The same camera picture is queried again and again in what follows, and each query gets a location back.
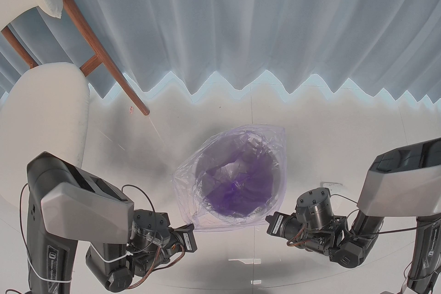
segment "tile floor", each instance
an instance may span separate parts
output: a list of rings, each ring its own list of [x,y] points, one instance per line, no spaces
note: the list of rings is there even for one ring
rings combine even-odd
[[[441,136],[441,103],[416,103],[410,95],[394,101],[386,91],[370,97],[347,82],[333,94],[312,77],[293,94],[277,82],[255,81],[242,91],[212,77],[204,93],[190,96],[174,80],[154,96],[144,95],[151,114],[143,116],[123,92],[100,99],[91,91],[89,129],[83,169],[120,187],[133,183],[151,197],[155,208],[168,212],[172,226],[183,224],[171,174],[207,138],[230,128],[267,123],[287,133],[288,189],[281,212],[294,211],[297,197],[323,182],[343,184],[345,195],[357,198],[368,167],[380,153]],[[148,204],[127,189],[137,207]],[[354,209],[333,200],[336,213]],[[26,262],[17,210],[0,199],[0,292],[25,290]],[[383,230],[413,226],[412,218],[387,219]],[[380,236],[367,261],[347,270],[327,258],[289,249],[266,234],[266,226],[220,233],[196,233],[198,251],[176,266],[152,275],[135,293],[284,294],[324,287],[330,293],[397,292],[413,252],[414,233]],[[84,263],[87,243],[80,242],[74,265],[72,294],[105,293]],[[441,293],[441,285],[434,293]]]

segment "barcode label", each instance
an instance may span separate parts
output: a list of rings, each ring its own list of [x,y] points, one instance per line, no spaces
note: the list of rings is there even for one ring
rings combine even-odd
[[[184,235],[185,246],[187,247],[188,251],[191,251],[190,238],[187,233],[183,233],[183,235]]]
[[[279,227],[282,223],[282,219],[283,219],[283,215],[279,215],[279,218],[277,219],[277,222],[276,222],[276,226],[273,229],[273,234],[277,233],[277,231],[279,230]]]

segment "purple plastic bag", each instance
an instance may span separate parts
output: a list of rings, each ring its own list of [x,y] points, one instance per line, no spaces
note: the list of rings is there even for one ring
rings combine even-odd
[[[241,126],[208,139],[173,174],[181,215],[199,231],[258,225],[286,187],[284,129]]]

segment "curtain fold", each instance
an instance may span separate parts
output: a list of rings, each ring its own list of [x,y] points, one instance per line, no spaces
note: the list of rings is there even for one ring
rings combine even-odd
[[[289,93],[319,74],[333,92],[350,78],[372,96],[441,98],[441,0],[75,1],[143,91],[169,71],[195,93],[213,71],[242,89],[269,70]],[[10,27],[41,63],[93,54],[66,13],[32,9]],[[0,38],[0,90],[25,70]],[[102,97],[114,84],[103,67],[88,79]]]

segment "white zip tie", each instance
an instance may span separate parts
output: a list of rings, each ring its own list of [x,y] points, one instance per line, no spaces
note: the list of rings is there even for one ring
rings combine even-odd
[[[105,260],[105,259],[101,256],[101,254],[100,254],[100,253],[98,252],[98,250],[93,246],[92,243],[90,243],[90,246],[91,246],[91,248],[93,248],[93,249],[95,250],[96,254],[97,254],[97,255],[101,258],[101,260],[104,261],[106,264],[111,264],[112,262],[116,262],[116,261],[122,260],[122,259],[125,258],[127,255],[131,255],[131,253],[126,252],[125,255],[123,255],[123,256],[121,256],[121,257],[119,257],[119,258],[115,258],[114,260],[110,260],[110,261],[108,261],[108,260]]]
[[[41,280],[44,280],[46,282],[51,282],[51,283],[70,283],[70,282],[72,282],[72,279],[71,280],[48,280],[46,278],[40,277],[40,275],[37,273],[37,271],[35,270],[33,265],[30,263],[29,256],[27,257],[27,259],[28,259],[28,263],[30,264],[31,269],[34,271],[35,275],[38,278],[40,278]]]

